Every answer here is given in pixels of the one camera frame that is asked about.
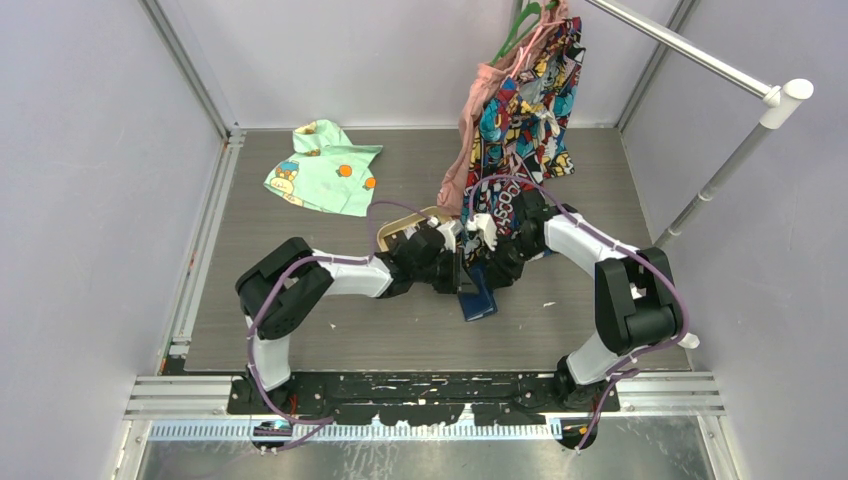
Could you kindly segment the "navy blue card holder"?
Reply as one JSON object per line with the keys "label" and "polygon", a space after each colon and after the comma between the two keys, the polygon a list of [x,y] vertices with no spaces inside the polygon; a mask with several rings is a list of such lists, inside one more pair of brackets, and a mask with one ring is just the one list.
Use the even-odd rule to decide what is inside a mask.
{"label": "navy blue card holder", "polygon": [[477,287],[476,293],[460,292],[457,297],[465,322],[478,321],[498,312],[493,291],[485,281]]}

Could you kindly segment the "beige oval tray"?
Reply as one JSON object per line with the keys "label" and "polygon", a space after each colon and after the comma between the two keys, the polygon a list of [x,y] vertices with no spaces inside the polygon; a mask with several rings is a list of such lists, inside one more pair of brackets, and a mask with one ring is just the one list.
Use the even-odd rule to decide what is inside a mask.
{"label": "beige oval tray", "polygon": [[422,215],[412,211],[409,215],[400,219],[383,224],[375,234],[377,251],[387,252],[394,245],[407,240],[422,226],[430,225],[434,228],[442,224],[454,221],[450,215],[446,215],[439,207],[430,206],[421,210]]}

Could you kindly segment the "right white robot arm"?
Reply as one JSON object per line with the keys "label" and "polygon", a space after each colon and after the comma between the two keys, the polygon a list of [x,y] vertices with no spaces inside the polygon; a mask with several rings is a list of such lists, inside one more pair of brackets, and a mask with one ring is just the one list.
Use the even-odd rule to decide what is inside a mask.
{"label": "right white robot arm", "polygon": [[477,260],[490,289],[512,285],[529,260],[546,253],[566,257],[593,279],[594,332],[559,360],[552,377],[556,401],[567,410],[602,397],[613,376],[623,375],[642,351],[666,348],[688,334],[662,250],[621,243],[571,206],[548,203],[538,190],[517,197],[507,232],[483,212],[469,216],[466,230],[481,245]]}

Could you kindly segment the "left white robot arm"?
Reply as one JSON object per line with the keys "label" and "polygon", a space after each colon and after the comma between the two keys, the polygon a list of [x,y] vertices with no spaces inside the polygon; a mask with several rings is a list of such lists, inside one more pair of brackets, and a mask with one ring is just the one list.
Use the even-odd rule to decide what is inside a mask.
{"label": "left white robot arm", "polygon": [[293,237],[245,272],[235,292],[248,328],[247,378],[255,403],[269,413],[290,403],[291,338],[325,297],[392,298],[416,283],[438,294],[478,293],[456,241],[450,227],[422,225],[384,251],[346,256]]}

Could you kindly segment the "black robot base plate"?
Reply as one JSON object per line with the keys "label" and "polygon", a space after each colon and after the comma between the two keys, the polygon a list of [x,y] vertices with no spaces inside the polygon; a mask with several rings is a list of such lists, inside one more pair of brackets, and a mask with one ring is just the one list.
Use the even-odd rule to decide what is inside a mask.
{"label": "black robot base plate", "polygon": [[534,425],[547,414],[617,412],[605,383],[570,388],[558,372],[296,372],[268,394],[273,406],[338,425],[451,425],[469,411],[476,426]]}

